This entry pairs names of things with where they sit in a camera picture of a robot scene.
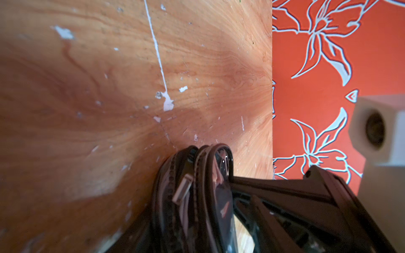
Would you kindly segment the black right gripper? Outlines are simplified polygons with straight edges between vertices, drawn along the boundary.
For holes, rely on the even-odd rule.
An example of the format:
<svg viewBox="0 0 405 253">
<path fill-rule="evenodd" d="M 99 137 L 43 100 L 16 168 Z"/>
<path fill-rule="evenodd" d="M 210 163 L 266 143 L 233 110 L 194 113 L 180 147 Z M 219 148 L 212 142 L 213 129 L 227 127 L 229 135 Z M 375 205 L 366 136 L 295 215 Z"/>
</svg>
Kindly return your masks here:
<svg viewBox="0 0 405 253">
<path fill-rule="evenodd" d="M 234 213 L 256 253 L 392 253 L 343 179 L 312 166 L 301 180 L 231 176 Z"/>
</svg>

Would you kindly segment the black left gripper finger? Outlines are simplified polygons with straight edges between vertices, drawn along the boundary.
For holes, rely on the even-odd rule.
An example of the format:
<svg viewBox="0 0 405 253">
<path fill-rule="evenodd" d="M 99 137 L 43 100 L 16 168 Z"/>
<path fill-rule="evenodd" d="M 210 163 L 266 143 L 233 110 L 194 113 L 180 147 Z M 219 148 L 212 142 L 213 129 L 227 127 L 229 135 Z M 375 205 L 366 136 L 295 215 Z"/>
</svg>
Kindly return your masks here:
<svg viewBox="0 0 405 253">
<path fill-rule="evenodd" d="M 151 208 L 146 208 L 107 253 L 153 253 Z"/>
</svg>

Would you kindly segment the black round pouch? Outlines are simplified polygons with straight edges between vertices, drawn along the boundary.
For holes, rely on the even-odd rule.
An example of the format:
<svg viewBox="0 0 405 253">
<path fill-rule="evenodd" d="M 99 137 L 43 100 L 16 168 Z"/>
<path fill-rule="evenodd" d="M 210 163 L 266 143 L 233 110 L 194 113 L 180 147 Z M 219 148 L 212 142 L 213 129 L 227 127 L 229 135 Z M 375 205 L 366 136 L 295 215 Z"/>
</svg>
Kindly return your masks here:
<svg viewBox="0 0 405 253">
<path fill-rule="evenodd" d="M 156 253 L 236 253 L 233 154 L 220 143 L 191 145 L 160 167 L 151 200 Z"/>
</svg>

